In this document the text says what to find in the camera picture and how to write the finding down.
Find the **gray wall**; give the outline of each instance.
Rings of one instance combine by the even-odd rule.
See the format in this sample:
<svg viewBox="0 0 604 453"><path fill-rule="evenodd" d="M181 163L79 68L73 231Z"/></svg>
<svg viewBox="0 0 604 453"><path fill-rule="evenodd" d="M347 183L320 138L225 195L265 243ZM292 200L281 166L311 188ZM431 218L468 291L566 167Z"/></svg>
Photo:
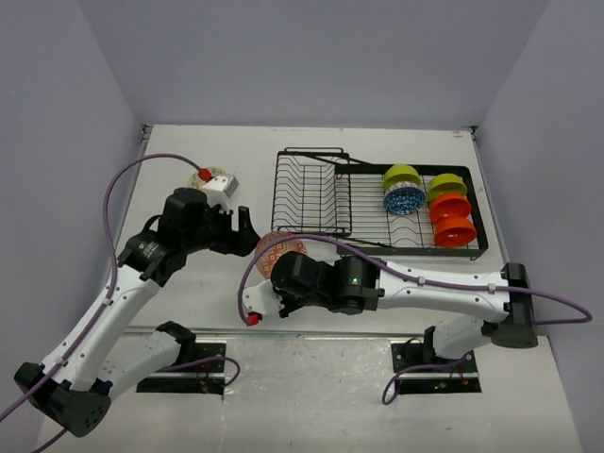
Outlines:
<svg viewBox="0 0 604 453"><path fill-rule="evenodd" d="M604 3L552 0L478 130L512 259L596 318L548 329L586 452L604 419L603 44ZM540 300L537 314L571 313Z"/></svg>
<svg viewBox="0 0 604 453"><path fill-rule="evenodd" d="M0 408L90 305L106 269L101 203L138 153L140 128L77 3L0 3ZM114 224L125 186L115 196ZM0 425L0 450L30 451L41 417Z"/></svg>
<svg viewBox="0 0 604 453"><path fill-rule="evenodd" d="M547 0L80 0L151 124L477 124Z"/></svg>

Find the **tabletop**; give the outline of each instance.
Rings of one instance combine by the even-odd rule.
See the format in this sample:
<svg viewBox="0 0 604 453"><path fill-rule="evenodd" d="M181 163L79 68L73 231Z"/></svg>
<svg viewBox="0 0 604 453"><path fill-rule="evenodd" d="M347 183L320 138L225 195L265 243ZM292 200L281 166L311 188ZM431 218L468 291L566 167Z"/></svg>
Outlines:
<svg viewBox="0 0 604 453"><path fill-rule="evenodd" d="M222 340L243 368L224 398L132 389L91 434L66 435L51 451L581 451L546 337L533 349L477 349L479 394L407 394L387 407L380 396L393 373L388 339ZM124 338L114 353L140 341ZM226 374L232 373L228 364ZM38 445L58 431L46 418Z"/></svg>
<svg viewBox="0 0 604 453"><path fill-rule="evenodd" d="M240 126L154 126L146 155L176 153L202 167L216 166L234 174L240 187L233 207L250 208L260 235L270 231L277 152L288 146L341 147L352 157L373 163L460 165L474 182L488 250L477 260L468 258L389 257L431 270L480 273L499 271L504 261L495 224L478 166L472 136L467 131L334 129ZM193 170L175 160L153 160L142 165L132 194L118 250L137 234L146 220L160 213L174 188L185 186ZM316 260L336 260L335 247L307 243ZM236 308L236 289L249 258L209 251L189 256L187 266L174 274L165 288L137 315L133 327L153 329L173 320L198 331L245 329ZM254 271L248 281L257 284ZM254 327L264 331L324 333L421 333L426 327L454 319L454 313L405 309L366 311L357 316L335 315L309 308L289 318L266 319Z"/></svg>

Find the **red knob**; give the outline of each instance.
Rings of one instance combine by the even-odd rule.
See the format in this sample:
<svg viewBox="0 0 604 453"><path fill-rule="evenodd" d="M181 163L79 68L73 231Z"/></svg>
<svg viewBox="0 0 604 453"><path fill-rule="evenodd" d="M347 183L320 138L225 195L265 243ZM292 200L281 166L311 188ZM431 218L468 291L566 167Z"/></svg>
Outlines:
<svg viewBox="0 0 604 453"><path fill-rule="evenodd" d="M207 168L202 168L201 172L199 172L197 175L205 182L208 182L213 178L210 170L208 170Z"/></svg>
<svg viewBox="0 0 604 453"><path fill-rule="evenodd" d="M251 313L251 314L249 314L249 316L247 316L247 325L255 326L256 324L258 324L260 322L260 319L262 319L262 318L260 317L259 314Z"/></svg>

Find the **stacked bowls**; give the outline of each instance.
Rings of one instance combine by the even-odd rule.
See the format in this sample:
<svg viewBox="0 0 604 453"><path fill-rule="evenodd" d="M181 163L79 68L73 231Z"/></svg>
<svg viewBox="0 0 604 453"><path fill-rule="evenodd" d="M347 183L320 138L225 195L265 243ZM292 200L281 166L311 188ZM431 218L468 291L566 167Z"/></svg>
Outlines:
<svg viewBox="0 0 604 453"><path fill-rule="evenodd" d="M463 180L451 173L434 177L428 185L430 221L434 224L434 243L444 248L468 245L477 237L468 220L472 205L467 200Z"/></svg>

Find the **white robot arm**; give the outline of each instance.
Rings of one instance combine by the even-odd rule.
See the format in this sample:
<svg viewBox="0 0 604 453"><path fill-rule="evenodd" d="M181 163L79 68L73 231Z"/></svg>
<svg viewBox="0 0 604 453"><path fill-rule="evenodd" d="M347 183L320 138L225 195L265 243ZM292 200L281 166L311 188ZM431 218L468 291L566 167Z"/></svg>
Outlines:
<svg viewBox="0 0 604 453"><path fill-rule="evenodd" d="M247 208L239 207L239 229L232 229L227 202L234 187L234 176L220 175L203 192L176 189L166 199L162 215L150 219L141 233L127 241L118 257L117 284L110 298L103 291L42 363L24 363L15 374L36 408L82 437L96 428L111 400L126 389L160 368L198 359L193 356L195 336L172 322L158 327L124 361L112 363L107 356L134 316L185 265L188 255L209 249L244 257L254 250L260 238ZM158 218L157 230L152 230Z"/></svg>
<svg viewBox="0 0 604 453"><path fill-rule="evenodd" d="M244 307L260 318L277 313L287 317L306 306L345 314L411 307L463 314L426 330L426 363L434 358L458 359L488 343L517 348L537 345L530 297L495 291L510 285L528 287L524 266L508 264L502 272L490 274L456 274L412 269L390 261L384 264L417 281L380 272L357 257L329 265L290 252L276 263L270 280L243 291ZM426 285L430 280L493 290L451 291Z"/></svg>

